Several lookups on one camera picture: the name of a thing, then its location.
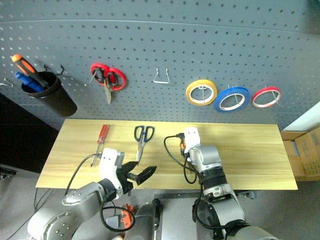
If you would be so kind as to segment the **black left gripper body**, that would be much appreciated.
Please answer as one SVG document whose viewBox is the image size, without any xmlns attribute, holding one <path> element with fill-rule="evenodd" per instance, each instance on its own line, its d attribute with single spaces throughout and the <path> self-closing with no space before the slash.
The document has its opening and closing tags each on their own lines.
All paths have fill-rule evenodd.
<svg viewBox="0 0 320 240">
<path fill-rule="evenodd" d="M 120 183 L 120 189 L 117 190 L 117 196 L 121 197 L 133 189 L 133 183 L 131 181 L 136 182 L 137 175 L 132 172 L 124 175 L 121 168 L 118 168 L 116 170 L 116 176 Z"/>
</svg>

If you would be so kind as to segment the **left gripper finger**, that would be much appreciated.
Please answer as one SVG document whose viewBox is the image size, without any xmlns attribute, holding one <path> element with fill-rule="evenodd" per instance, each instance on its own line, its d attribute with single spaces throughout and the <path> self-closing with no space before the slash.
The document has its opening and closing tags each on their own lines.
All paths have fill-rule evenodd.
<svg viewBox="0 0 320 240">
<path fill-rule="evenodd" d="M 138 165 L 137 161 L 129 161 L 121 166 L 121 172 L 126 175 Z"/>
<path fill-rule="evenodd" d="M 144 183 L 146 180 L 148 180 L 156 171 L 157 167 L 156 166 L 149 166 L 145 168 L 141 173 L 137 175 L 136 178 L 136 183 L 137 185 L 141 185 Z"/>
</svg>

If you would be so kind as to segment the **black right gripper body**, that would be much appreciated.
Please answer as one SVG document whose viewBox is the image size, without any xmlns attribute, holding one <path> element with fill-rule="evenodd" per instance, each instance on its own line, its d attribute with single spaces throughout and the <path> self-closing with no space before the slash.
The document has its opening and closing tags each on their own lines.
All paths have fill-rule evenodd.
<svg viewBox="0 0 320 240">
<path fill-rule="evenodd" d="M 181 138 L 180 139 L 180 153 L 183 156 L 183 158 L 186 160 L 190 155 L 189 153 L 186 151 L 186 143 L 185 143 L 185 139 Z"/>
</svg>

